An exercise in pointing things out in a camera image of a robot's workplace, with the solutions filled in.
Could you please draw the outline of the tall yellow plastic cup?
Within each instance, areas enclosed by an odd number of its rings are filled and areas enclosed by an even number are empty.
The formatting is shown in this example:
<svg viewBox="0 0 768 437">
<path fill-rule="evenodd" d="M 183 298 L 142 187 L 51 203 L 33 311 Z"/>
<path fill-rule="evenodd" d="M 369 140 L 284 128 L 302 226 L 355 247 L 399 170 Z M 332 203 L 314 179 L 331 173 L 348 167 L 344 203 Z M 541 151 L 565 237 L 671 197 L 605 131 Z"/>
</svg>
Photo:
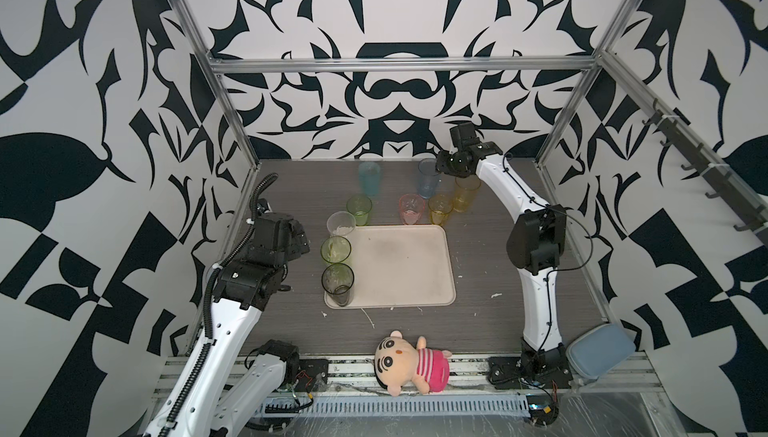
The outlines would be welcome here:
<svg viewBox="0 0 768 437">
<path fill-rule="evenodd" d="M 453 211 L 464 213 L 469 210 L 482 186 L 476 175 L 454 179 Z"/>
</svg>

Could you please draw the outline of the tall blue plastic cup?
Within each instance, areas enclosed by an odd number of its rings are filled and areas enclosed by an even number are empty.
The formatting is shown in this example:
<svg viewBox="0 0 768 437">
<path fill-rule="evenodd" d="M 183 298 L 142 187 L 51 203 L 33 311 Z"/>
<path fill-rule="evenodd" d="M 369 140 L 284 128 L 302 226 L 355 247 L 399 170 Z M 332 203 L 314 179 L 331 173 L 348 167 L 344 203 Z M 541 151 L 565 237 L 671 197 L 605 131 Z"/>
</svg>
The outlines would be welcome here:
<svg viewBox="0 0 768 437">
<path fill-rule="evenodd" d="M 437 169 L 437 159 L 430 157 L 421 160 L 418 163 L 417 172 L 417 193 L 423 199 L 429 200 L 436 194 L 441 181 L 441 173 Z"/>
</svg>

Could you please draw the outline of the tall green plastic cup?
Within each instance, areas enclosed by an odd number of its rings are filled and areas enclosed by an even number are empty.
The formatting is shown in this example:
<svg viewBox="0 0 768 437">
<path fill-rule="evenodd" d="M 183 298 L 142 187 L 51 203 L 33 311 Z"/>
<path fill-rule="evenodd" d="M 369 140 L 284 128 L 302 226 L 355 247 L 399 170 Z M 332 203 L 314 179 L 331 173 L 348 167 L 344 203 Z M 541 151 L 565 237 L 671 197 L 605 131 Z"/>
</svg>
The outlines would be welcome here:
<svg viewBox="0 0 768 437">
<path fill-rule="evenodd" d="M 328 265 L 346 262 L 352 253 L 350 241 L 343 236 L 331 236 L 321 246 L 321 258 Z"/>
</svg>

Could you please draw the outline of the clear plastic cup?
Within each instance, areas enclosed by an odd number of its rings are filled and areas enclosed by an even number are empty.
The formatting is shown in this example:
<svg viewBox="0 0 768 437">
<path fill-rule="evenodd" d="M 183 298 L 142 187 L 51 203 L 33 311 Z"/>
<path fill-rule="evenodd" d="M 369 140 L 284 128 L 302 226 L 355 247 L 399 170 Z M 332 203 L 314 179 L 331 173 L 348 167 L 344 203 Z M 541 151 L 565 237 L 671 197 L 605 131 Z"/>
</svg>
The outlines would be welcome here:
<svg viewBox="0 0 768 437">
<path fill-rule="evenodd" d="M 331 237 L 346 237 L 357 227 L 355 216 L 347 211 L 333 213 L 326 221 L 326 228 Z"/>
</svg>

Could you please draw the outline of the dark grey plastic cup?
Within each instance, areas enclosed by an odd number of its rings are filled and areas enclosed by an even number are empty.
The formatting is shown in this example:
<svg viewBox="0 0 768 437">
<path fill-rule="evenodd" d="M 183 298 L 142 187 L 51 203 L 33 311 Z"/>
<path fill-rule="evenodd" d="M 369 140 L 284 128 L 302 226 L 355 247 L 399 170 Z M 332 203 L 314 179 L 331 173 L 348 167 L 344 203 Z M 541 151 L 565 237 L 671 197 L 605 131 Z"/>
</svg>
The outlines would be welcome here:
<svg viewBox="0 0 768 437">
<path fill-rule="evenodd" d="M 346 307 L 352 300 L 354 283 L 354 272 L 344 263 L 331 264 L 321 276 L 324 292 L 339 307 Z"/>
</svg>

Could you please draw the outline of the pink plastic cup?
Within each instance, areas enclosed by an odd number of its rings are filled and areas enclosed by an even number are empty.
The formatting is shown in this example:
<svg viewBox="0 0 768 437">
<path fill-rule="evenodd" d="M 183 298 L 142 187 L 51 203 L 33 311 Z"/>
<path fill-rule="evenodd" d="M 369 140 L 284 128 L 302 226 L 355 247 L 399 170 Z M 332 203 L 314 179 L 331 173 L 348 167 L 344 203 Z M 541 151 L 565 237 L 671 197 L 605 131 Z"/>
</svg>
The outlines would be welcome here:
<svg viewBox="0 0 768 437">
<path fill-rule="evenodd" d="M 403 195 L 398 202 L 401 222 L 404 225 L 416 225 L 422 218 L 426 201 L 418 194 Z"/>
</svg>

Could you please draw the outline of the short green plastic cup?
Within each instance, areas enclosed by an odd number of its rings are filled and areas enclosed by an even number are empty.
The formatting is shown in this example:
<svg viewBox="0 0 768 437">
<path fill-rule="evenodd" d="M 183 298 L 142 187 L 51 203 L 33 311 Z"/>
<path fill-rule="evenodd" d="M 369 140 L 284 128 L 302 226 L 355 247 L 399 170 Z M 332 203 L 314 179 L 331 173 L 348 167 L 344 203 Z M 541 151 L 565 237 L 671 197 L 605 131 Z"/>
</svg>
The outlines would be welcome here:
<svg viewBox="0 0 768 437">
<path fill-rule="evenodd" d="M 372 200 L 362 194 L 350 197 L 346 203 L 346 211 L 354 217 L 357 227 L 363 227 L 369 223 L 372 209 Z"/>
</svg>

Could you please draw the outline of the teal plastic cup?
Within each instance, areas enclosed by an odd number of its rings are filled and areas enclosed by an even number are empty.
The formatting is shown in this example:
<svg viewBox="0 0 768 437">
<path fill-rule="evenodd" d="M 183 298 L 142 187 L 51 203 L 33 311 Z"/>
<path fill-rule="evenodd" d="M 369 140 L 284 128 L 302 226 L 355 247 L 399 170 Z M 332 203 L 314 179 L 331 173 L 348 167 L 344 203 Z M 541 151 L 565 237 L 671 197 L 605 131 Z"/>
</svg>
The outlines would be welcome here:
<svg viewBox="0 0 768 437">
<path fill-rule="evenodd" d="M 373 161 L 363 161 L 358 167 L 358 179 L 361 191 L 368 197 L 379 195 L 381 185 L 381 167 Z"/>
</svg>

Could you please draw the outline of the beige plastic tray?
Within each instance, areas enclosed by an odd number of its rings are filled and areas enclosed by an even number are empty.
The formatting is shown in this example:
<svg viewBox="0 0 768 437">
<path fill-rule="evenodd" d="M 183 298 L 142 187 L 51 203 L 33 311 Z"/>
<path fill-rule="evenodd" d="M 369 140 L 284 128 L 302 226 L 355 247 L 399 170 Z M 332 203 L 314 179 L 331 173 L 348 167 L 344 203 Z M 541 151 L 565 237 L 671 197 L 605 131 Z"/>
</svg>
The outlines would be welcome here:
<svg viewBox="0 0 768 437">
<path fill-rule="evenodd" d="M 444 229 L 435 225 L 357 227 L 344 262 L 355 275 L 344 309 L 448 306 L 456 298 Z"/>
</svg>

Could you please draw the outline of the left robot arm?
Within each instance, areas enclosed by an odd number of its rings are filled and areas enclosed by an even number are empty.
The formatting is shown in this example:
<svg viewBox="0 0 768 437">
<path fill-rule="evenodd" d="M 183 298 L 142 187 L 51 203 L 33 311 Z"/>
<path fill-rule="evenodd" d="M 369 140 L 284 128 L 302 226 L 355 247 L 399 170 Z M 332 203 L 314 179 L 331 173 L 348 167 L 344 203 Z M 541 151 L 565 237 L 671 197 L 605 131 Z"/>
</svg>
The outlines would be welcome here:
<svg viewBox="0 0 768 437">
<path fill-rule="evenodd" d="M 297 373 L 298 350 L 270 340 L 246 375 L 225 384 L 270 298 L 284 290 L 290 261 L 310 250 L 302 224 L 267 212 L 246 222 L 241 242 L 212 266 L 203 295 L 203 328 L 148 436 L 236 436 L 265 399 Z"/>
</svg>

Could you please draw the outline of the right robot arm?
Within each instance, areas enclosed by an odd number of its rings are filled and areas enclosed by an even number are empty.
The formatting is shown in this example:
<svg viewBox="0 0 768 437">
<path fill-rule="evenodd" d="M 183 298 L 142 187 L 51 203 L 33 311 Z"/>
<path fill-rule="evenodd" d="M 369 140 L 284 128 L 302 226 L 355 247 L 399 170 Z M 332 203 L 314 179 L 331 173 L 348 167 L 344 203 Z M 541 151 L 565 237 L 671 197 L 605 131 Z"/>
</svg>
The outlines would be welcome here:
<svg viewBox="0 0 768 437">
<path fill-rule="evenodd" d="M 564 364 L 563 339 L 556 306 L 556 279 L 565 247 L 567 213 L 547 203 L 515 172 L 493 142 L 483 142 L 471 123 L 450 129 L 451 151 L 437 155 L 436 169 L 456 178 L 476 177 L 513 218 L 506 244 L 523 291 L 525 325 L 518 374 L 538 380 Z"/>
</svg>

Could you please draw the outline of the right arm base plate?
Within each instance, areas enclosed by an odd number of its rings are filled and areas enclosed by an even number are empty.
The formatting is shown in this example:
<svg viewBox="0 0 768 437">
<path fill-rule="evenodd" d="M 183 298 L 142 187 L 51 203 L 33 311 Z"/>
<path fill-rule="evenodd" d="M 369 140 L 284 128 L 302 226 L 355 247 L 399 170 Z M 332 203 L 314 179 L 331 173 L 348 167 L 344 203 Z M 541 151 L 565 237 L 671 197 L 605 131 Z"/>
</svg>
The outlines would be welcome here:
<svg viewBox="0 0 768 437">
<path fill-rule="evenodd" d="M 488 360 L 488 382 L 497 390 L 554 387 L 568 389 L 573 377 L 565 360 L 552 362 L 527 355 L 492 356 Z"/>
</svg>

